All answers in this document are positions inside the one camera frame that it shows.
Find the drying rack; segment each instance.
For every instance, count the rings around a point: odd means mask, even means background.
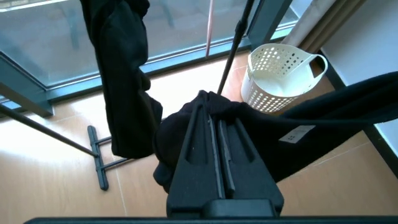
[[[239,43],[242,40],[244,32],[248,26],[248,17],[249,17],[249,13],[251,11],[253,4],[254,4],[254,0],[247,1],[246,6],[243,11],[242,18],[236,25],[232,48],[229,53],[227,63],[225,65],[224,73],[221,78],[217,94],[221,94],[221,92],[223,91],[225,81],[228,77],[228,73],[231,70],[231,66],[232,66],[232,62],[235,57],[235,53],[238,49]],[[95,162],[95,169],[96,169],[97,176],[98,176],[99,187],[101,188],[101,190],[107,190],[109,188],[108,179],[106,177],[106,171],[108,169],[114,168],[118,165],[126,163],[127,161],[133,160],[133,159],[120,159],[118,161],[104,164],[103,158],[101,155],[100,146],[111,142],[112,138],[106,137],[103,139],[98,139],[96,129],[94,126],[87,127],[87,133],[88,133],[88,137],[90,139],[90,146],[91,146],[91,150],[90,150],[90,149],[72,141],[71,139],[68,139],[65,136],[62,136],[61,134],[41,125],[40,123],[38,123],[24,115],[21,115],[21,114],[15,112],[14,110],[9,109],[8,107],[5,107],[2,104],[0,104],[0,113],[18,121],[18,122],[21,122],[22,124],[29,126],[37,131],[40,131],[41,133],[44,133],[50,137],[53,137],[65,144],[68,144],[69,146],[72,146],[72,147],[80,150],[81,152],[84,152],[88,155],[93,156],[94,162]]]

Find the laundry basket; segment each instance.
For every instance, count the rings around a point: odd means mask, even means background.
[[[323,59],[325,69],[314,77],[309,63],[316,57]],[[322,55],[285,44],[264,44],[249,55],[242,99],[263,113],[276,112],[317,85],[327,69]]]

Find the clothing tag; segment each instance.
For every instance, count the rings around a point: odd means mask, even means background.
[[[285,136],[281,137],[279,140],[284,141],[284,142],[289,142],[289,143],[298,143],[300,139],[302,139],[305,134],[307,134],[311,129],[313,129],[315,125],[301,125],[293,130],[291,130],[289,133],[287,133]]]

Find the blue-gray window frame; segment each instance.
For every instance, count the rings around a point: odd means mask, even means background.
[[[255,13],[248,31],[243,37],[238,51],[254,50],[261,44],[278,42],[284,36],[273,37],[275,30],[288,10],[292,0],[257,0]],[[209,57],[205,58],[205,45],[196,50],[154,60],[141,67],[149,77],[161,75],[171,70],[195,65],[229,54],[232,40],[211,46]],[[94,74],[90,78],[65,83],[59,86],[43,86],[33,75],[21,68],[0,51],[0,95],[9,101],[3,102],[8,108],[18,111],[32,111],[40,116],[51,116],[52,103],[93,93],[102,89],[101,77]],[[25,91],[27,86],[35,91]]]

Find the black metal pole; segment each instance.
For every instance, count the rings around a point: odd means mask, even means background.
[[[234,36],[234,40],[232,43],[231,52],[229,53],[228,59],[226,61],[223,77],[221,78],[221,82],[220,82],[220,85],[219,85],[218,91],[217,91],[217,94],[219,94],[219,95],[223,91],[226,78],[228,77],[228,73],[231,70],[232,62],[234,61],[234,58],[235,58],[236,50],[238,49],[239,44],[241,43],[242,37],[244,35],[244,31],[248,27],[248,17],[249,17],[251,8],[253,7],[253,4],[254,4],[254,0],[248,0],[246,2],[246,6],[244,7],[242,18],[238,22],[238,24],[236,24],[235,36]]]
[[[53,130],[51,130],[49,128],[46,128],[45,126],[42,126],[41,124],[37,123],[34,120],[31,120],[31,119],[29,119],[29,118],[27,118],[27,117],[25,117],[25,116],[23,116],[23,115],[21,115],[19,113],[16,113],[15,111],[5,107],[2,104],[0,104],[0,113],[3,113],[6,116],[8,116],[8,117],[10,117],[10,118],[12,118],[14,120],[21,122],[24,125],[27,125],[27,126],[33,128],[33,129],[36,129],[36,130],[40,131],[41,133],[44,133],[44,134],[46,134],[48,136],[51,136],[51,137],[53,137],[55,139],[58,139],[59,141],[65,143],[65,144],[68,144],[68,145],[70,145],[72,147],[75,147],[75,148],[79,149],[80,151],[85,152],[85,153],[87,153],[87,154],[89,154],[91,156],[94,156],[94,157],[98,156],[97,153],[94,153],[93,151],[87,149],[86,147],[77,144],[76,142],[74,142],[74,141],[72,141],[72,140],[60,135],[59,133],[56,133],[55,131],[53,131]]]

